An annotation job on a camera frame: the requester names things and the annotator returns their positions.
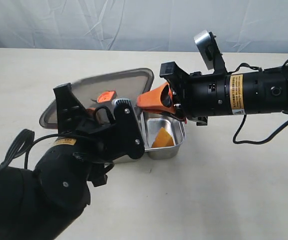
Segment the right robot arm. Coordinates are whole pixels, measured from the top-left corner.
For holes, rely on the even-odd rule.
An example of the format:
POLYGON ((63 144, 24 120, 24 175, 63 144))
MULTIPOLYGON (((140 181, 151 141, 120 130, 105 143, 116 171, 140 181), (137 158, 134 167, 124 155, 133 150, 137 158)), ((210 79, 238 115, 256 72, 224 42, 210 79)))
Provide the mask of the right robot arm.
POLYGON ((288 64, 233 73, 186 73, 175 62, 161 65, 166 83, 137 98, 142 110, 205 126, 209 117, 288 114, 288 64))

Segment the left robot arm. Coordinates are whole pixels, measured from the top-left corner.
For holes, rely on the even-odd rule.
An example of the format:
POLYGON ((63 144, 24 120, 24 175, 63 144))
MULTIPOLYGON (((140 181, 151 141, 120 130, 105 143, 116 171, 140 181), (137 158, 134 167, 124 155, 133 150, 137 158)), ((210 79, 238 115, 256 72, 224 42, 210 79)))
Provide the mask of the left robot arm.
POLYGON ((28 158, 38 143, 29 129, 22 130, 0 163, 0 240, 53 240, 91 202, 88 183, 107 183, 114 160, 139 159, 145 152, 131 101, 118 98, 105 110, 107 122, 97 111, 89 112, 72 92, 70 83, 54 88, 58 132, 53 145, 33 170, 11 167, 28 158))

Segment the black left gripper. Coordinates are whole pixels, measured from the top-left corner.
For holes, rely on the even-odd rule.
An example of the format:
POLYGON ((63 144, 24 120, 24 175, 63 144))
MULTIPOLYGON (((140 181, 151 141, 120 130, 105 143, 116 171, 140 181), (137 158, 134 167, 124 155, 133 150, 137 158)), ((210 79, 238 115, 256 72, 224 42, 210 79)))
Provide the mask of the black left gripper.
POLYGON ((41 186, 68 188, 87 182, 95 187, 105 185, 114 160, 127 156, 113 110, 105 105, 86 109, 69 83, 55 87, 54 94, 56 141, 34 169, 41 186))

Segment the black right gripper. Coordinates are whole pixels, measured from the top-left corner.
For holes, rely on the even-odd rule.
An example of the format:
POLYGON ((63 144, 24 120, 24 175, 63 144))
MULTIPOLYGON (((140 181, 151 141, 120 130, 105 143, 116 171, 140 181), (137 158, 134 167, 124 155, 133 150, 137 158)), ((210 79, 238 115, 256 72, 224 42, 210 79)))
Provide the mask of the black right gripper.
POLYGON ((150 115, 206 126, 208 117, 229 114, 225 86, 228 72, 223 61, 216 61, 214 72, 205 75, 199 71, 186 73, 175 62, 166 62, 161 65, 159 76, 167 83, 136 100, 136 105, 150 115))

